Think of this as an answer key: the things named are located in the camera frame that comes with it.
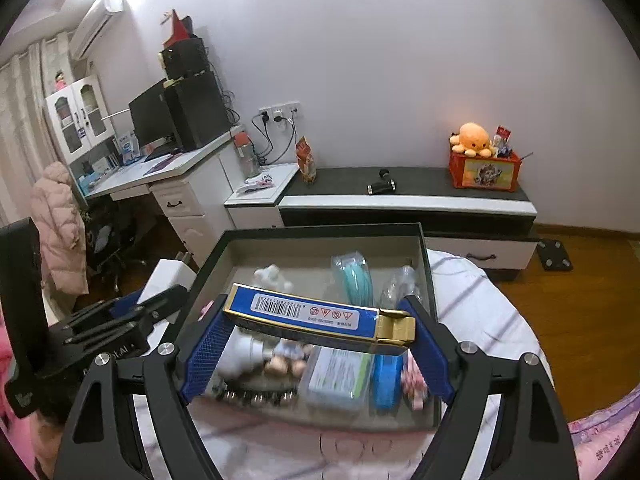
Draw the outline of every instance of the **toy box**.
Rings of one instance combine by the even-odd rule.
[[[449,152],[449,173],[458,188],[515,191],[521,163],[516,152],[511,152],[509,158],[471,158],[464,153]]]

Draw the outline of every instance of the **speaker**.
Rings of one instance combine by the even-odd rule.
[[[167,79],[187,78],[200,72],[209,72],[209,58],[202,38],[176,41],[161,54]]]

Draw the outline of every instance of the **orange octopus plush toy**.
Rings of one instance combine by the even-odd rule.
[[[464,153],[466,156],[480,155],[489,158],[498,151],[491,145],[486,130],[475,123],[460,126],[459,134],[449,137],[449,142],[454,152]]]

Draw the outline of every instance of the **black drawer handle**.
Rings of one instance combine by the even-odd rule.
[[[469,253],[466,256],[467,259],[478,260],[479,262],[486,262],[488,260],[497,260],[498,256],[492,254],[491,256],[475,256],[474,254]]]

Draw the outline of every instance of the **teal cable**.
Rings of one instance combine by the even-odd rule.
[[[347,265],[340,270],[349,303],[356,306],[372,306],[373,284],[369,271],[358,264]]]

